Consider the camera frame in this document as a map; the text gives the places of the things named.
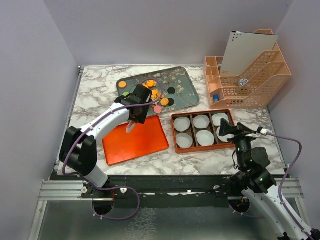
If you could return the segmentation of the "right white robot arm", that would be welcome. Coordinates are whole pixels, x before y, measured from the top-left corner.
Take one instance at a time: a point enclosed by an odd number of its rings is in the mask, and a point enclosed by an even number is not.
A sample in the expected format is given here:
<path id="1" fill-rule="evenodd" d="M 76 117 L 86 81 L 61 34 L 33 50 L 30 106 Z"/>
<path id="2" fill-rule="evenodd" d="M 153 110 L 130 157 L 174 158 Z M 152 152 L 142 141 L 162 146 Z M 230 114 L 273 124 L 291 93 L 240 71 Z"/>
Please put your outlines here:
<path id="1" fill-rule="evenodd" d="M 264 147 L 252 147 L 252 141 L 262 136 L 274 136 L 271 130 L 259 126 L 252 130 L 242 123 L 231 125 L 224 118 L 220 121 L 219 136 L 235 145 L 238 172 L 231 177 L 229 189 L 243 195 L 259 209 L 279 240 L 318 240 L 320 231 L 310 227 L 288 203 L 282 193 L 283 179 L 277 183 L 267 170 L 271 164 Z"/>

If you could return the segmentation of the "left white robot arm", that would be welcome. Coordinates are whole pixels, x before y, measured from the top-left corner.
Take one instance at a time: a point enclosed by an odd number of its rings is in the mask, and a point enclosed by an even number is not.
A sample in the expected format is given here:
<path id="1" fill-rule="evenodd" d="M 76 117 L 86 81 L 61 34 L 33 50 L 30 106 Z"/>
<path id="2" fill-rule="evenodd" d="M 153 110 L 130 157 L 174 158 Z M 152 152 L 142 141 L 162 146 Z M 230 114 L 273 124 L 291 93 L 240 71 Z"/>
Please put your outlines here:
<path id="1" fill-rule="evenodd" d="M 97 196 L 106 197 L 111 190 L 108 176 L 98 166 L 97 144 L 119 125 L 128 122 L 130 133 L 137 124 L 144 124 L 152 104 L 152 91 L 138 84 L 127 96 L 116 98 L 111 107 L 90 123 L 76 128 L 70 126 L 62 141 L 59 160 L 63 163 L 62 174 L 79 175 L 93 184 Z"/>

